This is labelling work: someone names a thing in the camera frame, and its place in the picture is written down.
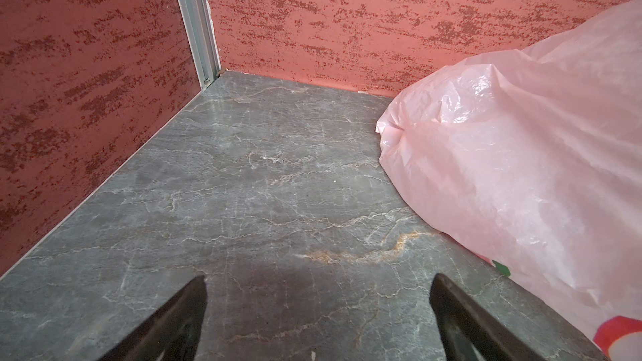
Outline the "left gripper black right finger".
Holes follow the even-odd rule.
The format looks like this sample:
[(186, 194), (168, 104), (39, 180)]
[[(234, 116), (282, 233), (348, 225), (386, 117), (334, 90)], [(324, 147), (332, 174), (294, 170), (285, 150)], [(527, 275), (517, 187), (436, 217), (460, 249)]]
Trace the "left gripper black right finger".
[(543, 358), (443, 273), (432, 281), (430, 304), (448, 360)]

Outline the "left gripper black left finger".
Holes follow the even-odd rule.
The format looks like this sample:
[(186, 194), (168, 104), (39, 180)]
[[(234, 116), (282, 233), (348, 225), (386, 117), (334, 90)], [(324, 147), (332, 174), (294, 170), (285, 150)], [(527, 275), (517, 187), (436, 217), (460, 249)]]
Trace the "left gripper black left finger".
[(194, 277), (100, 361), (193, 360), (206, 309), (205, 277)]

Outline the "pink plastic bag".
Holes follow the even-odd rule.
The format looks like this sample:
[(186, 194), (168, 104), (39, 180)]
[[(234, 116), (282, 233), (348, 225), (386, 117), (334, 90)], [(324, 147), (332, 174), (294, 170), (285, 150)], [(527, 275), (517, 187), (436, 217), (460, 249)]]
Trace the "pink plastic bag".
[(641, 1), (405, 88), (376, 124), (408, 206), (613, 360), (641, 357)]

